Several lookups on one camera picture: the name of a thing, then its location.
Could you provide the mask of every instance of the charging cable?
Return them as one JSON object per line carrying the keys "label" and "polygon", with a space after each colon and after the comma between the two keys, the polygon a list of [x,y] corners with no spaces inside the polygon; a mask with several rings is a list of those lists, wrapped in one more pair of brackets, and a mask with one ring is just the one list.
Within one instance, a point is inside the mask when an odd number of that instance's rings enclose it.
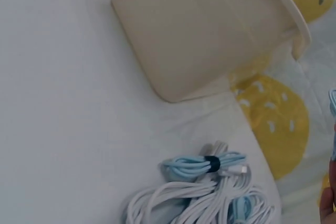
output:
{"label": "charging cable", "polygon": [[152,224],[153,208],[171,199],[189,201],[170,224],[269,224],[275,209],[262,189],[252,184],[246,156],[228,152],[222,142],[207,154],[211,158],[183,156],[164,162],[173,177],[195,180],[173,181],[137,193],[127,206],[126,224]]}

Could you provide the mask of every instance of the blue object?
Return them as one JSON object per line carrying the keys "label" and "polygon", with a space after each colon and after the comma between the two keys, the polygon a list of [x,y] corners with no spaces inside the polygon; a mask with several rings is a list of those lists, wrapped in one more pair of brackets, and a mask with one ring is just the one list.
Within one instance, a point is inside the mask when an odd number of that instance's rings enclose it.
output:
{"label": "blue object", "polygon": [[[246,155],[238,152],[226,152],[216,156],[220,161],[220,169],[226,170],[231,166],[241,165],[246,161]],[[184,179],[197,178],[211,171],[212,164],[204,156],[181,156],[164,162],[170,172]]]}
{"label": "blue object", "polygon": [[[334,119],[336,120],[336,90],[332,89],[329,91],[330,99],[330,112]],[[331,160],[336,161],[336,132],[334,134],[334,147],[331,155]]]}
{"label": "blue object", "polygon": [[232,200],[228,211],[228,224],[245,224],[252,214],[253,205],[250,197],[242,196]]}

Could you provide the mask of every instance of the black cable tie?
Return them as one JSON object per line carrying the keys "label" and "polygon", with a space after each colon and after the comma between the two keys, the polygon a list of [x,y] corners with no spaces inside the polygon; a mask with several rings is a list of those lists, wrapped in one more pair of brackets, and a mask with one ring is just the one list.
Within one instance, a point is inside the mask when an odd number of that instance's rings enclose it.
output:
{"label": "black cable tie", "polygon": [[215,173],[217,172],[221,167],[221,161],[216,156],[204,156],[204,159],[206,161],[210,162],[211,168],[206,173]]}

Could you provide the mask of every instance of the bed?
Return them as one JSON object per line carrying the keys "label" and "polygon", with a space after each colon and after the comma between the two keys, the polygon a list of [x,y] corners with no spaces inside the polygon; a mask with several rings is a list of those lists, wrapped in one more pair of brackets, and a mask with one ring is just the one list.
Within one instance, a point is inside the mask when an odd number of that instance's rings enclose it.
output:
{"label": "bed", "polygon": [[281,203],[234,95],[168,104],[150,88],[110,0],[0,0],[3,223],[118,223],[160,184],[158,163],[225,141]]}

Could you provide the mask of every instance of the person's finger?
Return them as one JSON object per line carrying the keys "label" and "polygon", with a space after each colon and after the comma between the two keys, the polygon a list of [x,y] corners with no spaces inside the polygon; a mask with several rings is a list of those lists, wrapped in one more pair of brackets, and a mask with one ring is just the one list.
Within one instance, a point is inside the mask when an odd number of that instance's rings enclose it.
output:
{"label": "person's finger", "polygon": [[329,182],[330,187],[333,191],[336,191],[336,162],[329,162]]}
{"label": "person's finger", "polygon": [[324,189],[320,203],[320,219],[324,220],[334,212],[333,210],[334,193],[330,187]]}

